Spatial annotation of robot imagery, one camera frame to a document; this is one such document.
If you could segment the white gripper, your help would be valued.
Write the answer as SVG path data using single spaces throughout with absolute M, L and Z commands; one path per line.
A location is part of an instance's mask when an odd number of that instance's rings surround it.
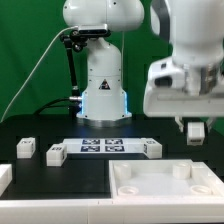
M 220 64 L 207 67 L 177 66 L 168 57 L 151 64 L 145 88 L 143 111 L 148 117 L 175 117 L 180 132 L 182 117 L 224 117 L 224 77 Z

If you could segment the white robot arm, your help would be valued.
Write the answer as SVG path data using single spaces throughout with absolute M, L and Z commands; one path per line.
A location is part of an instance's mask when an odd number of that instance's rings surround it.
M 65 0 L 74 50 L 87 50 L 77 118 L 109 126 L 131 117 L 122 65 L 145 74 L 148 117 L 224 117 L 224 0 Z

